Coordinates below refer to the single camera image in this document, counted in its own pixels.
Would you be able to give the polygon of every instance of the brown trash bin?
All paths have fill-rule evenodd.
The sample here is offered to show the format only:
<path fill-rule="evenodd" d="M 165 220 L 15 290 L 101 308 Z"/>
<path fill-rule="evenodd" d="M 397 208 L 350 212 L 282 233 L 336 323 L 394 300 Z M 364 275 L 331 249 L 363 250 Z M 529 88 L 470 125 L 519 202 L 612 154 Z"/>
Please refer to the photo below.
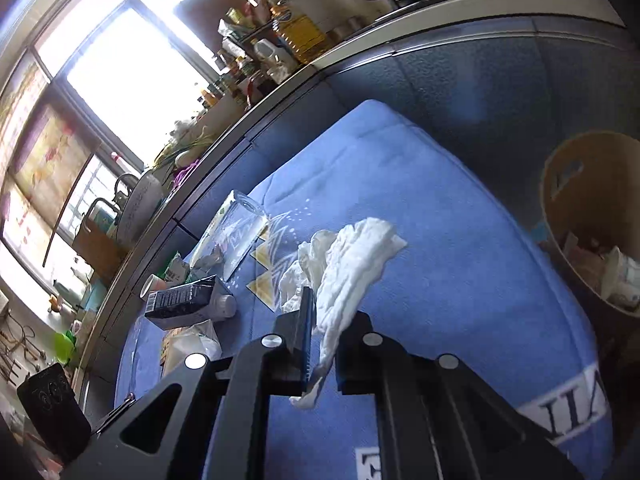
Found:
<path fill-rule="evenodd" d="M 604 301 L 574 271 L 561 245 L 571 231 L 596 238 L 640 261 L 640 142 L 612 132 L 566 140 L 546 160 L 540 201 L 548 250 L 558 273 L 587 313 L 602 348 L 640 328 L 640 314 Z"/>

